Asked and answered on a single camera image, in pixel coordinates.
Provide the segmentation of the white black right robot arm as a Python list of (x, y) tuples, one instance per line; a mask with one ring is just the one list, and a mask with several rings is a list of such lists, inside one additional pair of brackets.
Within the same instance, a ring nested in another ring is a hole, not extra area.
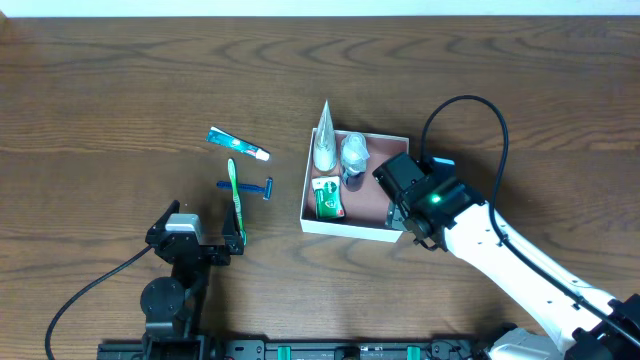
[(544, 330), (515, 327), (486, 359), (636, 359), (639, 297), (620, 301), (570, 273), (511, 227), (450, 160), (400, 153), (373, 176), (415, 243), (448, 251), (491, 279)]

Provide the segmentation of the clear bottle blue liquid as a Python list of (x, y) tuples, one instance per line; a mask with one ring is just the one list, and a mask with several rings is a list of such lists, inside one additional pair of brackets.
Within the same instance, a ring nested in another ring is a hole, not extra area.
[(361, 133), (350, 133), (341, 143), (341, 181), (347, 190), (358, 191), (364, 182), (370, 154), (366, 138)]

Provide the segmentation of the blue disposable razor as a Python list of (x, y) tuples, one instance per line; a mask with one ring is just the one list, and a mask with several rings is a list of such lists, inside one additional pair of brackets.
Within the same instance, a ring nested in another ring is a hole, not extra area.
[[(233, 185), (228, 181), (218, 181), (216, 183), (216, 187), (226, 190), (233, 189)], [(236, 188), (238, 192), (261, 194), (264, 200), (270, 200), (272, 195), (273, 179), (271, 177), (267, 178), (264, 186), (253, 184), (237, 184)]]

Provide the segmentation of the white cream tube gold cap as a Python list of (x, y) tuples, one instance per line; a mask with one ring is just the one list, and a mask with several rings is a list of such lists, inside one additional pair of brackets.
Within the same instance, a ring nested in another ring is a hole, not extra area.
[(329, 102), (325, 101), (313, 144), (313, 161), (320, 172), (331, 172), (337, 163), (336, 136)]

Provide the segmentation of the green white soap packet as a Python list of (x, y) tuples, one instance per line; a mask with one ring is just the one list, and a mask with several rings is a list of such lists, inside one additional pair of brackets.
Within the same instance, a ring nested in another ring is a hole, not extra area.
[(333, 220), (345, 216), (341, 202), (340, 178), (324, 176), (312, 179), (315, 213), (318, 220)]

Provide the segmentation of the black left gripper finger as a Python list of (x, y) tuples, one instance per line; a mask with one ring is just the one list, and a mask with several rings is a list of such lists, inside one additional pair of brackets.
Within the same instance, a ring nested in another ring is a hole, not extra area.
[(225, 246), (231, 255), (244, 254), (244, 238), (237, 219), (235, 205), (231, 203), (227, 209), (221, 234)]
[(168, 206), (166, 211), (160, 216), (160, 218), (149, 228), (147, 231), (148, 235), (157, 235), (161, 234), (165, 231), (166, 223), (168, 222), (170, 216), (174, 213), (177, 213), (180, 208), (180, 202), (178, 200), (173, 200), (171, 204)]

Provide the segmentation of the green Colgate toothbrush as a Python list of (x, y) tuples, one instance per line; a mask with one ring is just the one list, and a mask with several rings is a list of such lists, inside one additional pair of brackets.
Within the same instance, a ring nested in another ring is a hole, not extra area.
[(234, 207), (235, 207), (235, 212), (236, 212), (236, 219), (237, 219), (237, 222), (238, 222), (239, 233), (241, 235), (243, 244), (246, 245), (247, 244), (247, 236), (246, 236), (246, 231), (245, 231), (245, 228), (244, 228), (244, 222), (243, 222), (243, 217), (242, 217), (242, 204), (241, 204), (241, 199), (240, 199), (240, 196), (239, 196), (236, 165), (235, 165), (235, 161), (234, 161), (233, 158), (229, 158), (228, 159), (227, 168), (228, 168), (229, 181), (230, 181), (231, 189), (232, 189), (232, 197), (233, 197), (233, 202), (234, 202)]

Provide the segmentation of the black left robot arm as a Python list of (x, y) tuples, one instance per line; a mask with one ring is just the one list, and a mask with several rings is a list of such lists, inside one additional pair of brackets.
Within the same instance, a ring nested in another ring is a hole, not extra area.
[(143, 360), (210, 360), (226, 357), (222, 343), (200, 332), (200, 318), (209, 287), (210, 270), (228, 266), (233, 255), (244, 253), (236, 208), (224, 218), (224, 242), (203, 242), (199, 216), (181, 213), (173, 201), (149, 228), (145, 242), (154, 254), (172, 266), (169, 276), (152, 280), (142, 291), (140, 307), (145, 321)]

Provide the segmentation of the green Colgate toothpaste tube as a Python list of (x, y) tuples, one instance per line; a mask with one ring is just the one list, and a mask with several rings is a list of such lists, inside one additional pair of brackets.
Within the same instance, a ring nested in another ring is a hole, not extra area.
[(205, 137), (205, 141), (220, 145), (236, 152), (251, 156), (257, 160), (268, 161), (270, 153), (257, 145), (241, 140), (228, 132), (212, 126)]

